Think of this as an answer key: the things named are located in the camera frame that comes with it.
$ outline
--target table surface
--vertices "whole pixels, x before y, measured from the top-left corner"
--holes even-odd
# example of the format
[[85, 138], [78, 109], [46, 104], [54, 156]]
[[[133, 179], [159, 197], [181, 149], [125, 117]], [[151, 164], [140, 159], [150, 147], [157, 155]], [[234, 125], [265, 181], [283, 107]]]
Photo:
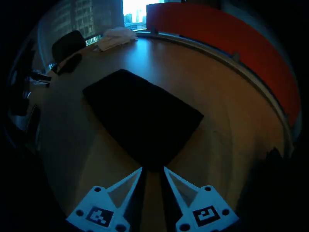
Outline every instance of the table surface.
[[[107, 133], [82, 94], [121, 68], [204, 115], [167, 167], [198, 187], [213, 185], [232, 209], [254, 162], [273, 147], [283, 154], [283, 128], [272, 107], [250, 83], [213, 58], [141, 38], [104, 52], [87, 47], [82, 53], [73, 73], [54, 76], [50, 88], [32, 94], [42, 108], [41, 158], [67, 215], [94, 185], [107, 188], [140, 167]], [[141, 231], [164, 230], [159, 176], [148, 172]]]

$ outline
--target window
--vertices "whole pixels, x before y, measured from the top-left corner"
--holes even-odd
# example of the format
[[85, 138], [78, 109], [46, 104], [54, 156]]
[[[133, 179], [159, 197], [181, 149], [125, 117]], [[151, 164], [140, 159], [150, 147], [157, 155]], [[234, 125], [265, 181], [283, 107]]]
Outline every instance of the window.
[[146, 5], [161, 2], [164, 0], [123, 0], [124, 26], [131, 30], [146, 29]]

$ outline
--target black pad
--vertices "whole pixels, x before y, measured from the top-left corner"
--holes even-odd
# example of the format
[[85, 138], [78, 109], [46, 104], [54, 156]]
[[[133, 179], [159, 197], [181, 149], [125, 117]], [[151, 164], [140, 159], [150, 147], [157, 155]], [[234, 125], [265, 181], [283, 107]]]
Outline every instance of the black pad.
[[110, 74], [83, 93], [114, 139], [151, 171], [175, 157], [203, 118], [196, 109], [127, 70]]

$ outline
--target red wall panel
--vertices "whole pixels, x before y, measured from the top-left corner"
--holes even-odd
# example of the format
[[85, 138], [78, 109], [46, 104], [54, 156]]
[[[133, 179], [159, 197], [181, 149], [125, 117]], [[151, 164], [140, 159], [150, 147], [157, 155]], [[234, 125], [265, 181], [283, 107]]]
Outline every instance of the red wall panel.
[[252, 69], [271, 89], [292, 126], [301, 108], [296, 82], [281, 55], [251, 26], [206, 5], [161, 3], [147, 6], [147, 29], [180, 34], [215, 46]]

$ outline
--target white cloth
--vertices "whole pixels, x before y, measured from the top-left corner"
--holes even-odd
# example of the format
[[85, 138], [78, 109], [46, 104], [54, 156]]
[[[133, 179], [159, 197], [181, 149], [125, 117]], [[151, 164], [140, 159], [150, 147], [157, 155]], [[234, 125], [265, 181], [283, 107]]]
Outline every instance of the white cloth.
[[134, 31], [125, 27], [116, 27], [114, 29], [106, 30], [104, 37], [98, 41], [98, 46], [102, 51], [105, 51], [136, 39], [138, 38]]

